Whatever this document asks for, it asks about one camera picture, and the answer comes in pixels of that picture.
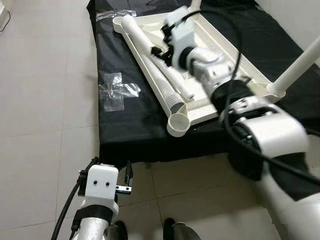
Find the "white tile floor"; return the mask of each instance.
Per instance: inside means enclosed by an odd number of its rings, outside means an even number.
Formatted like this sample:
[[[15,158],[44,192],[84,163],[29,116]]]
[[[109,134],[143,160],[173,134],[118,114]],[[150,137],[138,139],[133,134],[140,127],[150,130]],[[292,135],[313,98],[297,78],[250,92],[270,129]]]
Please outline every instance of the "white tile floor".
[[[1,240],[49,239],[77,170],[98,155],[97,60],[87,2],[15,0],[0,34]],[[317,172],[320,143],[313,140],[317,161],[310,164]],[[133,193],[120,197],[118,216],[129,240],[161,240],[167,217],[186,221],[203,240],[278,239],[250,185],[223,154],[133,168]],[[59,239],[69,239],[79,204],[76,197]]]

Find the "black mat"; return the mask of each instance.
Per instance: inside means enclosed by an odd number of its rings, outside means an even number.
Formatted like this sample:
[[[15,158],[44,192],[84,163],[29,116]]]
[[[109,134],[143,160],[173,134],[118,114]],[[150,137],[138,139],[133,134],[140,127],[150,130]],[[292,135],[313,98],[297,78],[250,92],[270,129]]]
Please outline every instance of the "black mat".
[[[123,83],[141,88],[138,98],[125,98],[124,110],[104,112],[99,104],[100,158],[123,167],[132,162],[174,161],[228,151],[228,137],[216,120],[192,126],[181,138],[166,131],[167,116],[139,69],[123,37],[113,31],[112,19],[96,22],[96,13],[132,9],[137,16],[165,13],[190,4],[184,0],[91,0],[88,5],[97,46],[98,81],[105,73],[122,73]],[[201,9],[224,9],[244,36],[244,55],[270,80],[302,53],[279,24],[251,0],[203,0]],[[235,36],[217,16],[204,15],[231,43]],[[279,103],[309,128],[320,127],[320,70],[313,65]]]

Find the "black cloth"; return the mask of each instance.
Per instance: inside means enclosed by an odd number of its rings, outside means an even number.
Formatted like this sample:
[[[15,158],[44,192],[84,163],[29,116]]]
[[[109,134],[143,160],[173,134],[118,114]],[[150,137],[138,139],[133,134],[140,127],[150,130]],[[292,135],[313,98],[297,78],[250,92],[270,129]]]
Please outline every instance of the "black cloth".
[[[91,0],[91,20],[95,13],[135,10],[137,16],[170,12],[188,0]],[[243,54],[270,80],[277,77],[302,50],[266,12],[252,0],[203,0],[201,9],[222,9],[243,32]],[[235,35],[223,19],[205,14],[231,43]],[[103,74],[122,73],[123,83],[136,83],[139,97],[125,98],[124,110],[104,112],[99,103],[100,159],[121,168],[134,162],[173,161],[227,152],[229,138],[217,119],[191,126],[185,136],[174,138],[166,130],[168,118],[140,70],[123,37],[113,31],[111,18],[93,23],[96,39],[98,82]],[[309,128],[319,129],[320,71],[313,65],[287,91],[279,106]]]

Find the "white tray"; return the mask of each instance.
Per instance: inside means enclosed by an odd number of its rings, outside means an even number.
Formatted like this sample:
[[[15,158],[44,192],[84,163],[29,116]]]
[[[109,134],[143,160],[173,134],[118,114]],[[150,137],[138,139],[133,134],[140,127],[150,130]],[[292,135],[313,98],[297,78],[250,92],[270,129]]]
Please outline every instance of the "white tray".
[[[164,19],[166,18],[167,14],[168,13],[161,13],[134,18],[136,23],[143,30],[146,36],[151,40],[151,42],[154,45],[161,47],[162,49],[165,49],[166,45],[162,41],[164,35],[161,32],[161,27],[164,25]],[[195,42],[199,47],[212,48],[217,49],[218,51],[223,51],[225,53],[226,59],[229,58],[230,61],[235,62],[238,54],[237,49],[216,28],[214,28],[200,14],[193,16],[191,19],[193,22]],[[184,114],[189,120],[189,124],[187,124],[186,122],[184,123],[186,124],[185,128],[187,129],[174,129],[175,123],[171,122],[171,119],[174,119],[175,121],[179,121],[181,119],[179,119],[179,117],[171,118],[172,113],[170,111],[170,108],[166,104],[154,80],[152,72],[148,70],[148,64],[143,61],[143,58],[141,56],[141,54],[143,53],[137,50],[130,35],[127,34],[122,27],[122,17],[116,17],[113,19],[113,28],[117,33],[122,34],[122,36],[124,37],[127,45],[129,46],[141,70],[143,71],[148,83],[150,84],[158,101],[160,102],[164,112],[169,118],[167,129],[171,135],[175,137],[181,137],[185,134],[190,126],[202,123],[218,116],[217,110],[211,104],[200,83],[189,74],[184,74],[183,76],[185,78],[185,87],[190,89],[194,93],[194,101],[187,102],[178,111],[180,114]],[[248,86],[256,95],[266,97],[272,102],[277,101],[277,99],[274,99],[266,89],[270,81],[244,56],[241,59],[239,73],[240,75],[249,76],[250,78],[252,78]]]

